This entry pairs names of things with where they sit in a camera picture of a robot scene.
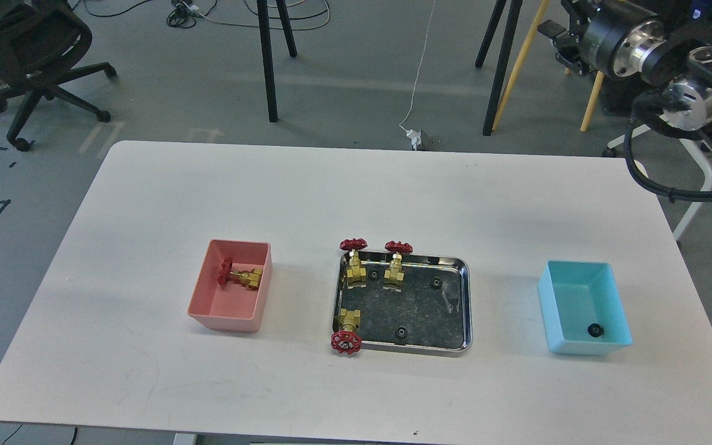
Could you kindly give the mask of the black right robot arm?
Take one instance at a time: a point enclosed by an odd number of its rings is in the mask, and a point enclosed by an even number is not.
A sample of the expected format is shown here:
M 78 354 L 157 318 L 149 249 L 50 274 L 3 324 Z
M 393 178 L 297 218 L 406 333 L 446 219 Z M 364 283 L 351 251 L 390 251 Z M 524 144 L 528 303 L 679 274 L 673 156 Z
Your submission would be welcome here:
M 670 201 L 712 202 L 712 191 L 661 185 L 635 164 L 631 133 L 636 124 L 675 139 L 712 143 L 712 9 L 667 30 L 655 12 L 627 1 L 565 1 L 570 27 L 538 25 L 565 67 L 599 71 L 619 80 L 639 75 L 649 90 L 633 100 L 625 129 L 625 163 L 642 188 Z

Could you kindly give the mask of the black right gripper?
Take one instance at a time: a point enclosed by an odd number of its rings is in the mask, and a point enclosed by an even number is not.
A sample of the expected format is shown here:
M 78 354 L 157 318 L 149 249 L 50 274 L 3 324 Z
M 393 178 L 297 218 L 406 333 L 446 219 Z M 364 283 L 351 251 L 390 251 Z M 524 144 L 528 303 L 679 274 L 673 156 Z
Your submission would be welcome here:
M 634 3 L 601 3 L 581 38 L 553 20 L 540 23 L 537 32 L 551 40 L 557 62 L 568 69 L 590 66 L 613 80 L 634 74 L 644 81 L 669 80 L 658 50 L 665 43 L 664 24 Z

